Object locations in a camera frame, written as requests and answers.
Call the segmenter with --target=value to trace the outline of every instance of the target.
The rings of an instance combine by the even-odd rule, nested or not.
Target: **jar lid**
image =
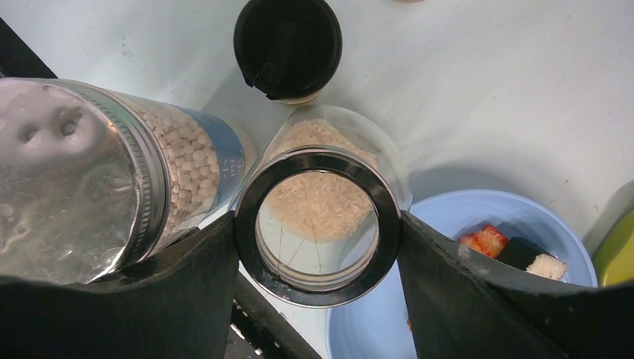
[[[323,0],[251,0],[238,17],[233,47],[247,85],[269,99],[299,99],[332,79],[342,35]]]
[[[165,177],[152,144],[82,88],[0,80],[0,274],[87,283],[158,238]]]

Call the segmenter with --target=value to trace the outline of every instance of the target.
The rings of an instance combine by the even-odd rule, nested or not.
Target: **black lid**
[[[238,16],[233,48],[247,85],[269,99],[297,99],[332,79],[341,28],[323,0],[251,0]]]

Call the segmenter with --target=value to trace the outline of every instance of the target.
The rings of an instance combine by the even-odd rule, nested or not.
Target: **rice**
[[[352,144],[326,120],[296,123],[283,136],[271,157],[299,146],[330,145],[348,150],[377,167],[376,158]],[[336,174],[311,172],[291,177],[266,197],[273,216],[284,230],[317,242],[336,242],[348,238],[372,211],[366,193]]]

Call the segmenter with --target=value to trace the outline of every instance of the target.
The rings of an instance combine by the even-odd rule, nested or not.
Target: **black ring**
[[[401,241],[401,211],[381,178],[353,153],[304,148],[283,153],[247,184],[235,216],[235,242],[249,275],[273,295],[305,307],[333,307],[353,301],[376,286],[392,268]],[[378,220],[377,248],[368,265],[350,283],[330,291],[311,291],[283,281],[269,271],[256,241],[256,220],[266,195],[297,174],[325,171],[356,183],[373,202]]]

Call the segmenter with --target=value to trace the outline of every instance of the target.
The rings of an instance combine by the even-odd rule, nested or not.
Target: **silver lid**
[[[87,283],[152,249],[164,172],[129,113],[45,82],[0,80],[0,274]]]

